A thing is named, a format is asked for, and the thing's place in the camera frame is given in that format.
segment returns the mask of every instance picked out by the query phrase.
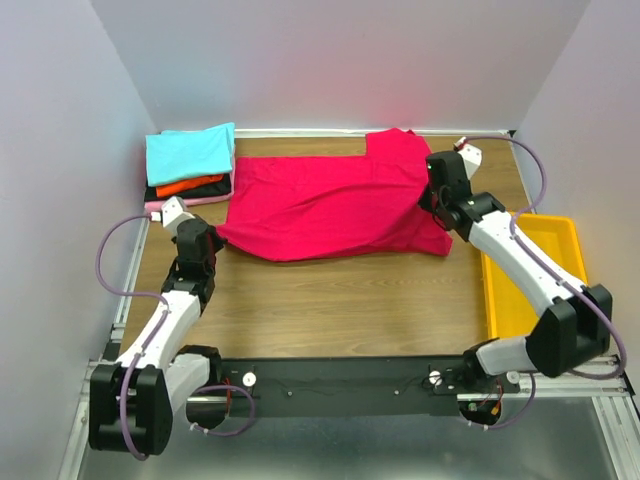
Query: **yellow bin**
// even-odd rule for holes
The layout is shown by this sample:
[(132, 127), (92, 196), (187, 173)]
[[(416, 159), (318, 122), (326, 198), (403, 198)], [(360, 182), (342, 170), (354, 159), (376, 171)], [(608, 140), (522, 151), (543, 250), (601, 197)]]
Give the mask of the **yellow bin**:
[[(573, 220), (525, 213), (518, 219), (518, 226), (558, 265), (587, 283), (587, 273)], [(489, 338), (507, 338), (530, 333), (538, 317), (527, 298), (484, 253), (482, 271)]]

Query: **red cloth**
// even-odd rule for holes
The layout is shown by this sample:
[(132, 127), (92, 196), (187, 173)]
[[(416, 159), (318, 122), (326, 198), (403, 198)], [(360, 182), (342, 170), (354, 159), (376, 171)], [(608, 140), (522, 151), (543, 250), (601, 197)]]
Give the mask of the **red cloth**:
[(413, 132), (366, 136), (363, 156), (238, 158), (218, 232), (273, 261), (365, 253), (447, 255), (451, 237), (418, 207), (430, 149)]

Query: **white wall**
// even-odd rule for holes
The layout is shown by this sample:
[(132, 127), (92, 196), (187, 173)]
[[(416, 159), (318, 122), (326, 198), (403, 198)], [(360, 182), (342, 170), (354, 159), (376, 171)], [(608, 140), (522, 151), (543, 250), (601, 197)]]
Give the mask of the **white wall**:
[[(141, 210), (154, 126), (85, 0), (0, 3), (0, 68), (0, 478), (50, 479), (117, 305), (95, 250)], [(134, 230), (105, 259), (120, 285)]]
[[(614, 295), (614, 322), (640, 388), (640, 3), (594, 0), (518, 131), (542, 157), (541, 212), (575, 218), (590, 281)], [(537, 170), (519, 154), (528, 190)]]
[(588, 0), (92, 0), (160, 128), (511, 129)]

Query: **turquoise cloth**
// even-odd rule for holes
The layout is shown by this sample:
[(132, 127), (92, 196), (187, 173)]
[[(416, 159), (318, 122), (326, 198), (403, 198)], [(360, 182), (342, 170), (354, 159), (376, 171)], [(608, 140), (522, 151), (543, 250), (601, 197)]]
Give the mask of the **turquoise cloth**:
[(150, 187), (231, 171), (234, 123), (200, 132), (165, 130), (147, 135), (147, 181)]

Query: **wooden tabletop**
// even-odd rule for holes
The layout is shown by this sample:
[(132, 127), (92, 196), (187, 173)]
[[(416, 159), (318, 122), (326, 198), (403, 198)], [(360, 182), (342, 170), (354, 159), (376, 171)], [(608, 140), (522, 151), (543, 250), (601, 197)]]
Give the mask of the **wooden tabletop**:
[[(427, 137), (433, 151), (455, 139)], [(510, 145), (476, 144), (483, 164), (474, 191), (493, 193), (509, 209), (526, 205)], [(238, 139), (236, 155), (359, 155), (364, 146), (362, 138)], [(191, 211), (216, 225), (227, 203)], [(167, 232), (152, 224), (136, 290), (159, 291), (174, 256)], [(133, 300), (123, 349), (155, 306)], [(213, 298), (185, 343), (218, 347), (223, 357), (460, 353), (487, 338), (484, 308), (480, 253), (455, 234), (446, 258), (382, 253), (275, 264), (225, 248)]]

